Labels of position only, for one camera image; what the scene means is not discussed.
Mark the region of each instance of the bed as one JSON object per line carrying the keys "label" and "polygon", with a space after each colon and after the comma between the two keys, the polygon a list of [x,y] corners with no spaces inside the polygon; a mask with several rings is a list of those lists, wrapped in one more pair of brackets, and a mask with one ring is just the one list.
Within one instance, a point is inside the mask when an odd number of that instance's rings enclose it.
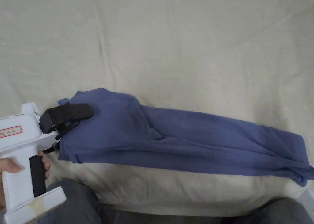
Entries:
{"label": "bed", "polygon": [[[314,165],[314,0],[0,0],[0,117],[104,87],[141,104],[304,137]],[[52,161],[108,207],[242,215],[305,188],[282,177]]]}

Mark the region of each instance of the wrinkled sheet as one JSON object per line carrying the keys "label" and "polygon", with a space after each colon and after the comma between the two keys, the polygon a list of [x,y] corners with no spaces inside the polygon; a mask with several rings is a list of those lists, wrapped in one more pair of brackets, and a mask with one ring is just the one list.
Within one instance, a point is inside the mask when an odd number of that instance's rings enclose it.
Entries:
{"label": "wrinkled sheet", "polygon": [[94,115],[60,141],[59,160],[194,173],[314,180],[303,138],[243,120],[140,105],[98,88],[58,104],[88,104]]}
{"label": "wrinkled sheet", "polygon": [[[0,116],[104,87],[295,132],[313,165],[313,53],[314,0],[0,0]],[[304,190],[280,177],[51,158],[50,182],[79,180],[130,211],[239,215]]]}

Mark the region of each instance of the gripper handle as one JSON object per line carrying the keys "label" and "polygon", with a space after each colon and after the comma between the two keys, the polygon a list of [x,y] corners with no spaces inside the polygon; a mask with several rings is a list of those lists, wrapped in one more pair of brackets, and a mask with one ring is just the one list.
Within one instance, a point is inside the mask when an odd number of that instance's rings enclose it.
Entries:
{"label": "gripper handle", "polygon": [[44,163],[42,162],[42,156],[35,155],[30,157],[29,165],[32,176],[34,198],[36,198],[47,192],[44,176],[46,169],[44,168]]}

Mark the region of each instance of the folded garment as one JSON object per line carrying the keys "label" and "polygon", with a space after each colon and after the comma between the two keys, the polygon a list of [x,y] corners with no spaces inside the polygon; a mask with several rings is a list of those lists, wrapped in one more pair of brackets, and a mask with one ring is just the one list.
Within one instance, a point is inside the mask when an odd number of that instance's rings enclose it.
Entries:
{"label": "folded garment", "polygon": [[303,138],[282,130],[200,112],[140,105],[100,88],[59,104],[87,103],[91,119],[65,134],[60,160],[114,163],[196,173],[314,179]]}

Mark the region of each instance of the blue pants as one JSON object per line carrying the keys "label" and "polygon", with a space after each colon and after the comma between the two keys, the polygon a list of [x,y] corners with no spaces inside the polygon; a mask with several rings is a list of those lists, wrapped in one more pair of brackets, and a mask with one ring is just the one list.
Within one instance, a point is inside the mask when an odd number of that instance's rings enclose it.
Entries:
{"label": "blue pants", "polygon": [[62,186],[67,200],[62,206],[49,212],[39,224],[313,224],[303,206],[292,199],[268,202],[247,216],[241,217],[190,217],[153,215],[126,211],[104,210],[93,191],[71,180],[52,184],[48,190]]}

